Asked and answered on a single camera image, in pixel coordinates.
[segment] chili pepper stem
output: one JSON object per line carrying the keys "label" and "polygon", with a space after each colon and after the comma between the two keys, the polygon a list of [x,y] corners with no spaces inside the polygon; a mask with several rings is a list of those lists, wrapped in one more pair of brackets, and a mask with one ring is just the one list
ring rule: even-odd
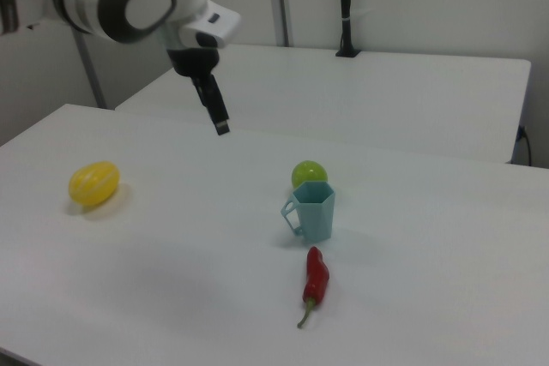
{"label": "chili pepper stem", "polygon": [[298,323],[298,329],[300,329],[305,324],[305,322],[307,321],[307,318],[309,317],[309,315],[311,314],[311,311],[315,308],[315,306],[317,306],[317,302],[315,301],[315,299],[312,299],[312,298],[307,299],[307,304],[305,307],[305,316],[303,316],[303,319],[301,319],[301,322]]}

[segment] black cable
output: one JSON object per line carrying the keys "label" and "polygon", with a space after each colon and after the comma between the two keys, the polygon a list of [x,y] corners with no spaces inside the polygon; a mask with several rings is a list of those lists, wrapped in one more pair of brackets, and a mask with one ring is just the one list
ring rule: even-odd
{"label": "black cable", "polygon": [[522,135],[524,136],[524,139],[526,139],[526,146],[528,147],[528,166],[532,165],[532,148],[530,147],[530,139],[528,139],[528,134],[526,133],[526,130],[522,130]]}

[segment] light blue cup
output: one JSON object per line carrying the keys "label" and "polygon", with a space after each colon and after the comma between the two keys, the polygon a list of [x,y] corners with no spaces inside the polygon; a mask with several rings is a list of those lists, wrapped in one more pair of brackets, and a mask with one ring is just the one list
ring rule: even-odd
{"label": "light blue cup", "polygon": [[[281,210],[295,236],[316,243],[330,239],[334,220],[335,192],[326,182],[303,182],[292,192]],[[288,214],[296,210],[299,226],[293,227]]]}

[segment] red chili pepper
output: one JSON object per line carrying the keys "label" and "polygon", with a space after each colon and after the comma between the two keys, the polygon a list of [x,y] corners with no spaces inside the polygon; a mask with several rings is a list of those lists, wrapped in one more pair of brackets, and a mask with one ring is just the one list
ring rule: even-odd
{"label": "red chili pepper", "polygon": [[305,324],[311,311],[323,302],[328,279],[329,272],[324,264],[323,254],[313,246],[307,254],[307,284],[303,291],[303,301],[306,304],[305,316],[298,323],[298,328]]}

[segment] white wall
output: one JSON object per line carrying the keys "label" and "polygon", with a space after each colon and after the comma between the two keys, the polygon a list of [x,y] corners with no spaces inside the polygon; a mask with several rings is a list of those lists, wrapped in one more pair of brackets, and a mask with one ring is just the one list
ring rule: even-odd
{"label": "white wall", "polygon": [[[276,45],[271,0],[212,0],[243,16],[234,43]],[[110,108],[115,108],[171,68],[154,36],[136,45],[116,45],[87,37],[87,46]]]}
{"label": "white wall", "polygon": [[[340,0],[289,0],[288,6],[294,45],[338,47]],[[353,9],[354,43],[369,51],[531,61],[522,124],[534,164],[549,167],[549,0],[353,0]]]}
{"label": "white wall", "polygon": [[0,145],[65,103],[95,105],[70,29],[0,37]]}

